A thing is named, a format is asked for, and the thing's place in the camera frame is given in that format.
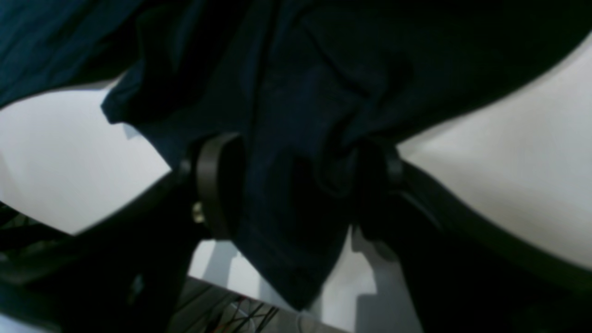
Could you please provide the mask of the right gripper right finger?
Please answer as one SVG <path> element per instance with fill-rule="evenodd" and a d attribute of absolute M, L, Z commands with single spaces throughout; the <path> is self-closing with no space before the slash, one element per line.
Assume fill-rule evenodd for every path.
<path fill-rule="evenodd" d="M 426 333 L 589 333 L 591 270 L 519 240 L 404 162 L 358 146 L 360 228 L 402 266 Z"/>

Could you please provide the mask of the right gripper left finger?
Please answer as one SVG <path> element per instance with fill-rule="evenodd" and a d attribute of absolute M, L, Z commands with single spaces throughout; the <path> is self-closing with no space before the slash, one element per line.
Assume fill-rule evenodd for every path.
<path fill-rule="evenodd" d="M 1 316 L 42 332 L 163 333 L 202 240 L 230 240 L 245 181 L 241 136 L 191 145 L 146 191 L 76 235 L 8 227 L 1 211 Z"/>

